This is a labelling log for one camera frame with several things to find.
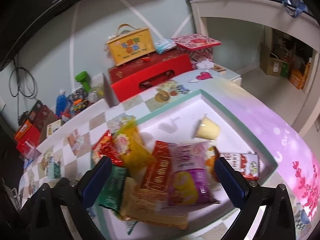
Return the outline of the brown white milk biscuit packet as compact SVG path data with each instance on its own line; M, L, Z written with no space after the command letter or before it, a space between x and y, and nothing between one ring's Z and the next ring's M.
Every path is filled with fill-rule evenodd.
M240 172L246 180L259 179L260 164L259 156L253 153L221 153L231 167Z

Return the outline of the dark green snack packet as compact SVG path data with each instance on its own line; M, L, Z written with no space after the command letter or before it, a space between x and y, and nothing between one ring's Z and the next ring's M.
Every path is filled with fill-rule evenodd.
M119 213L126 177L126 168L112 166L112 172L98 196L99 206Z

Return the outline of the pink purple bread packet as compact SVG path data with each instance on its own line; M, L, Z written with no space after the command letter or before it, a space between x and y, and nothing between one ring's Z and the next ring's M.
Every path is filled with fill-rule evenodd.
M168 187L169 206L189 206L213 204L206 169L206 152L209 142L169 143L172 157L170 182Z

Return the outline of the red candy-shaped snack packet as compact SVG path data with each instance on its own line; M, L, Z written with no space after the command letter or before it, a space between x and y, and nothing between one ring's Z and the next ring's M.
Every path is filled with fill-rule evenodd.
M121 160L116 151L116 146L112 139L112 133L109 130L107 130L98 142L92 146L93 162L97 164L102 157L110 158L113 165L124 167L124 161Z

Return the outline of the beige cake packet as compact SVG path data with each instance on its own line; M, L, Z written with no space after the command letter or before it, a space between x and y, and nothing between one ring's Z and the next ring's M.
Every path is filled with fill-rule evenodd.
M136 181L127 177L124 183L123 197L119 215L123 220L186 229L187 215L168 215L159 211L159 204L165 200L165 194L150 189L141 189Z

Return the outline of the yellow transparent snack packet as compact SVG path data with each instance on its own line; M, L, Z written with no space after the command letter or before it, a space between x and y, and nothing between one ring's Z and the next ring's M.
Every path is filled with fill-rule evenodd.
M128 120L113 134L113 142L118 156L132 176L156 160L144 147L135 118Z

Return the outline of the yellow jelly cup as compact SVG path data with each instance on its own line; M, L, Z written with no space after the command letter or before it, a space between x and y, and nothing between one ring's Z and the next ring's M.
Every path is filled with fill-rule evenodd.
M215 140L220 135L220 126L207 117L204 117L195 133L196 137Z

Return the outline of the red box left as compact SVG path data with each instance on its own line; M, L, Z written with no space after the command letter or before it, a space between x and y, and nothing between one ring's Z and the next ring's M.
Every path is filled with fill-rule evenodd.
M47 125L58 120L57 116L44 105L40 100L37 100L35 105L28 112L25 120L29 120L33 125L28 132L17 142L17 150L21 153L22 143L27 139L30 139L36 146L42 143L46 139Z

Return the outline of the orange box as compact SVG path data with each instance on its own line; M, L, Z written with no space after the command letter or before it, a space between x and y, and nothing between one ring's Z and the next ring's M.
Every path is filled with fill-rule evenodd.
M29 120L25 120L25 122L20 126L20 128L15 133L14 139L16 141L20 141L32 126L33 125L30 123Z

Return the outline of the colourful toy bag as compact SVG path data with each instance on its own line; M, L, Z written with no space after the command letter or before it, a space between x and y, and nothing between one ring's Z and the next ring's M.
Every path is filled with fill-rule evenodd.
M71 118L89 107L88 93L83 88L78 88L67 97L67 113Z

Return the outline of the blue beads bottle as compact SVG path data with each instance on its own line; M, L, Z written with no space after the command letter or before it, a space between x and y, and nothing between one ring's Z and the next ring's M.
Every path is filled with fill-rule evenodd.
M56 99L56 110L55 110L56 116L60 117L63 114L66 106L67 106L67 97L65 95L65 90L60 89L59 96Z

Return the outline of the green dumbbell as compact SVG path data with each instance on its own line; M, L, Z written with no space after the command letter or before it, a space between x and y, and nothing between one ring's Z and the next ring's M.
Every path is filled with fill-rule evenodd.
M89 75L86 71L82 71L79 74L75 76L76 82L80 83L82 85L83 89L89 93L91 90L91 85L90 85L90 80L89 80Z

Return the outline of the large red gift box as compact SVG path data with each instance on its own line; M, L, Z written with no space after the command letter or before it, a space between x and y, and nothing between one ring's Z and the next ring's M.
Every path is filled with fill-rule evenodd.
M171 50L162 55L156 52L108 70L111 88L123 102L175 76L193 70L187 53Z

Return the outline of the patterned red box lid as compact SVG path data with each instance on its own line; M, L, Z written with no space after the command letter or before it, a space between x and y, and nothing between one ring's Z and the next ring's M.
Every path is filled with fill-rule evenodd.
M221 41L201 34L188 34L172 38L178 50L189 55L191 64L208 60L213 62L213 48L221 45Z

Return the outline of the light blue tissue pack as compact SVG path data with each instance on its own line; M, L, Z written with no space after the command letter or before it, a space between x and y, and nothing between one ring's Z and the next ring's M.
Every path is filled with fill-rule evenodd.
M176 48L176 43L172 39L162 39L154 43L157 54L162 55L163 53Z

